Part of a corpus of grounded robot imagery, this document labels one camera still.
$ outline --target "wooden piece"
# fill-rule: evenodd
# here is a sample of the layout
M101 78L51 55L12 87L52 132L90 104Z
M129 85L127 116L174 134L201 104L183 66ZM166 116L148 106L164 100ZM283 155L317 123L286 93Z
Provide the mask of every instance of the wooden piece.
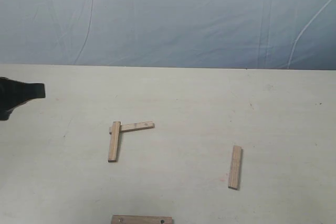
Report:
M172 224L172 217L113 215L111 224Z
M229 176L229 188L238 190L239 187L239 172L241 163L242 149L240 146L234 145L231 160L231 169Z
M131 124L124 124L120 126L120 132L128 132L128 131L138 131L144 129L151 129L154 128L154 123L152 121L142 122L142 123L131 123Z
M120 122L113 122L108 162L117 161Z

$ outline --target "white table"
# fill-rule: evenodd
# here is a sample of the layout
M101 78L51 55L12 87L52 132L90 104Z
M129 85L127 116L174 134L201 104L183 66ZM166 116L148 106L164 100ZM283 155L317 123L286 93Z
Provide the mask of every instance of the white table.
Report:
M0 65L46 98L0 122L0 223L336 221L336 72ZM122 133L113 121L153 120ZM227 188L232 147L240 190Z

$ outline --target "wooden block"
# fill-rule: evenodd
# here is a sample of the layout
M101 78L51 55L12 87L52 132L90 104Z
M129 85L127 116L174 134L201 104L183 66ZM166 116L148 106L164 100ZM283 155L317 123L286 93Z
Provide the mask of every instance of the wooden block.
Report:
M120 122L113 122L108 162L117 161Z
M172 217L113 215L111 224L172 224Z
M239 187L239 172L241 163L242 149L240 146L234 145L231 160L231 169L229 176L229 188L238 190Z
M154 128L154 123L152 121L142 122L142 123L131 123L131 124L124 124L120 126L120 132L127 132L127 131L138 131L144 129Z

